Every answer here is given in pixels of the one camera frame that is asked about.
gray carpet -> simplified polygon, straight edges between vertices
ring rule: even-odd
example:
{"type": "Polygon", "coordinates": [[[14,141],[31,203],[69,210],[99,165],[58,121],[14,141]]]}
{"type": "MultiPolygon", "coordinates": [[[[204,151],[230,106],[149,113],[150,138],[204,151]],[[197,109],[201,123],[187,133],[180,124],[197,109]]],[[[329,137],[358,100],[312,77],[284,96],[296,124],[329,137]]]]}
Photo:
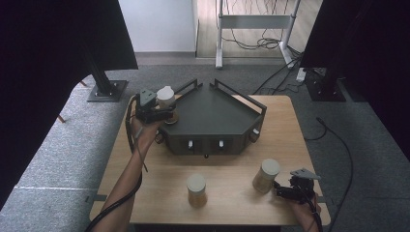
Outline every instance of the gray carpet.
{"type": "MultiPolygon", "coordinates": [[[[0,212],[1,231],[81,231],[89,222],[91,199],[97,192],[115,137],[131,95],[140,88],[174,88],[197,78],[214,78],[245,94],[257,87],[280,65],[144,65],[138,71],[107,72],[110,79],[126,79],[120,102],[87,102],[95,82],[84,79],[61,112],[67,123],[56,121],[12,195],[0,212]]],[[[284,70],[265,87],[277,87],[284,70]]],[[[281,85],[298,85],[296,71],[281,85]]],[[[306,86],[287,86],[288,95],[305,137],[323,132],[322,118],[347,144],[353,160],[351,189],[341,206],[333,231],[408,231],[410,226],[410,163],[366,102],[311,101],[306,86]]],[[[349,183],[350,159],[333,134],[307,142],[320,185],[334,216],[349,183]]],[[[282,231],[301,231],[298,226],[282,231]]]]}

dark gray polygonal device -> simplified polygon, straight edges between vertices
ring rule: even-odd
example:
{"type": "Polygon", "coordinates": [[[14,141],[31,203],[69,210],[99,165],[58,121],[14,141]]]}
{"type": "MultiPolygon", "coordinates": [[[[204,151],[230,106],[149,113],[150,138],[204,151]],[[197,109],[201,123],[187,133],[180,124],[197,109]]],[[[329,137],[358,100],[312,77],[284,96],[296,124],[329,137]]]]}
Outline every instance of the dark gray polygonal device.
{"type": "Polygon", "coordinates": [[[176,155],[238,155],[260,135],[267,107],[215,80],[214,84],[187,83],[175,94],[193,86],[176,102],[177,123],[159,131],[176,155]],[[223,89],[254,104],[260,112],[232,97],[223,89]]]}

table top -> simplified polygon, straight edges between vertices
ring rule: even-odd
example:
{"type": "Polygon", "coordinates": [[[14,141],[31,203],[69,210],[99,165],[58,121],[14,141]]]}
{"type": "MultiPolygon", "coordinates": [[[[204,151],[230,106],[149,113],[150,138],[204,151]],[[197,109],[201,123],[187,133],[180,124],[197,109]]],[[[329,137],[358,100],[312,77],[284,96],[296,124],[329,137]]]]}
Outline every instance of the table top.
{"type": "MultiPolygon", "coordinates": [[[[264,159],[280,164],[276,181],[289,187],[290,172],[306,168],[314,172],[291,100],[286,96],[251,96],[268,107],[259,139],[240,155],[173,155],[164,143],[153,143],[145,163],[143,181],[136,193],[131,223],[295,225],[287,203],[274,191],[262,194],[252,186],[264,159]],[[207,204],[193,208],[188,201],[187,178],[194,173],[206,180],[207,204]]],[[[109,195],[131,152],[124,123],[119,129],[98,195],[109,195]]],[[[317,181],[314,190],[322,195],[317,181]]],[[[322,223],[330,223],[325,203],[322,223]]],[[[95,201],[90,219],[103,207],[95,201]]]]}

wooden chair leg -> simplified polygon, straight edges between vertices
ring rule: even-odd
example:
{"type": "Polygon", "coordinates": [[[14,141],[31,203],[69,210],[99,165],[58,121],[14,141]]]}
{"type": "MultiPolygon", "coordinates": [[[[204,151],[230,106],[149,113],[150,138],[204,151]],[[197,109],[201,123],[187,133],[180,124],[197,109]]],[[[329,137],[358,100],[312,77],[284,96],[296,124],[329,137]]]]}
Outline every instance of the wooden chair leg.
{"type": "Polygon", "coordinates": [[[66,123],[66,121],[63,119],[63,117],[61,117],[60,115],[58,115],[58,119],[60,120],[60,122],[66,123]]]}

wooden floor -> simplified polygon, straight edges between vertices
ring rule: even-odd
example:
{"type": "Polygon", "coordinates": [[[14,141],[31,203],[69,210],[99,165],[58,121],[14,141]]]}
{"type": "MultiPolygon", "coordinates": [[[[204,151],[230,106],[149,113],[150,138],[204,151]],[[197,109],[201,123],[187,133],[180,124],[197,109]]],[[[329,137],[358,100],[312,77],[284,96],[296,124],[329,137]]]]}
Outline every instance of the wooden floor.
{"type": "MultiPolygon", "coordinates": [[[[197,0],[197,4],[199,18],[197,57],[215,57],[218,32],[216,15],[219,12],[219,0],[218,2],[216,0],[197,0]]],[[[299,51],[305,50],[321,4],[322,0],[301,1],[289,40],[290,46],[299,51]]],[[[225,15],[290,15],[294,5],[295,0],[224,0],[223,13],[225,15]]],[[[253,45],[262,39],[262,35],[264,38],[281,39],[282,30],[268,29],[263,34],[264,31],[264,29],[233,29],[233,34],[237,41],[253,45]]],[[[230,29],[224,29],[222,36],[228,40],[234,39],[230,29]]],[[[224,41],[222,44],[223,57],[282,57],[278,48],[248,50],[240,48],[233,42],[224,41]]]]}

